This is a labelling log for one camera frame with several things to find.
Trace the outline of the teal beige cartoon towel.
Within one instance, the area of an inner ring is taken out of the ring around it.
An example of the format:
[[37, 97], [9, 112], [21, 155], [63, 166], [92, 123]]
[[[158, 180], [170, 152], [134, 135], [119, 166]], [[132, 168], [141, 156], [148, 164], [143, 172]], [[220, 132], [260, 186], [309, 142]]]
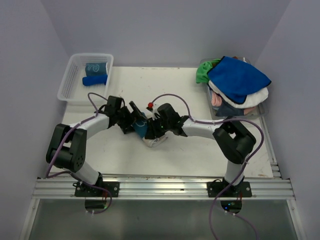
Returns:
[[149, 148], [157, 147], [169, 137], [163, 129], [160, 119], [146, 112], [142, 112], [142, 117], [139, 116], [131, 126]]

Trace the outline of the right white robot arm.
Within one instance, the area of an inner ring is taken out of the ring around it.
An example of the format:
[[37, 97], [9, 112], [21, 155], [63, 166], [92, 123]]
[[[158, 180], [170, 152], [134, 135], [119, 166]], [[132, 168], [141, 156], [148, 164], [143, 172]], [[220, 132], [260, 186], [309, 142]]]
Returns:
[[150, 102], [146, 109], [152, 117], [147, 119], [145, 139], [160, 139], [167, 132], [172, 132], [176, 136], [215, 140], [227, 159], [223, 192], [232, 197], [241, 190], [240, 183], [244, 179], [242, 168], [257, 142], [242, 123], [234, 118], [227, 118], [222, 123], [192, 120], [190, 116], [180, 116], [169, 103], [157, 106]]

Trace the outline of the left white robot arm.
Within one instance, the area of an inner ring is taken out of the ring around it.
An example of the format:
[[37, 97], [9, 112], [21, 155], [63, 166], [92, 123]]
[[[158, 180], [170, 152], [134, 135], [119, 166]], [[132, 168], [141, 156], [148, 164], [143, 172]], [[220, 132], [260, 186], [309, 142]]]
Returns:
[[103, 193], [103, 177], [86, 162], [87, 140], [114, 125], [120, 127], [124, 134], [134, 131], [136, 122], [146, 119], [133, 101], [129, 110], [121, 97], [110, 96], [101, 107], [94, 107], [93, 116], [77, 123], [55, 126], [46, 153], [49, 164], [46, 178], [54, 178], [61, 174], [70, 174], [80, 185], [85, 185], [92, 196]]

